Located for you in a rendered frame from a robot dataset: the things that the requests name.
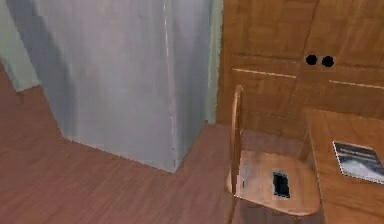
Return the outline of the grey refrigerator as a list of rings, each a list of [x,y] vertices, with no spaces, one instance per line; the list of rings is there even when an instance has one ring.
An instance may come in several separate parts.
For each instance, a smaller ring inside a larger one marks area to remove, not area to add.
[[[171,173],[206,120],[212,0],[5,0],[62,135]]]

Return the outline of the black radiophone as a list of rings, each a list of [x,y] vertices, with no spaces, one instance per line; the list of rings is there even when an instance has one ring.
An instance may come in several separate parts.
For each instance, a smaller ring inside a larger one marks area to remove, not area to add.
[[[273,193],[277,196],[289,198],[289,186],[288,186],[288,177],[282,173],[273,173]]]

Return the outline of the brown wooden cupboard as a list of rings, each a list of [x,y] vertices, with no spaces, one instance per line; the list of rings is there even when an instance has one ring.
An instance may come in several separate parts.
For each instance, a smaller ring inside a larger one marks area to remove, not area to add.
[[[384,0],[223,0],[217,120],[301,139],[303,110],[384,120]]]

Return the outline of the brown wooden chair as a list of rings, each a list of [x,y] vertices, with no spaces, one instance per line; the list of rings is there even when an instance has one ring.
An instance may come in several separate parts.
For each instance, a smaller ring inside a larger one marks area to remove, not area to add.
[[[231,195],[231,207],[242,200],[294,218],[316,214],[321,209],[321,197],[314,171],[297,158],[272,152],[245,150],[242,145],[243,87],[235,87],[229,156],[230,167],[226,188]],[[288,177],[289,198],[273,193],[273,173]]]

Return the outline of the brown wooden table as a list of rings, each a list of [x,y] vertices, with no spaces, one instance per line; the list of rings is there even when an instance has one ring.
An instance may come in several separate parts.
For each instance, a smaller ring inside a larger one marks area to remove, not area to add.
[[[324,224],[384,224],[384,184],[345,176],[335,141],[372,148],[384,164],[384,121],[305,108]]]

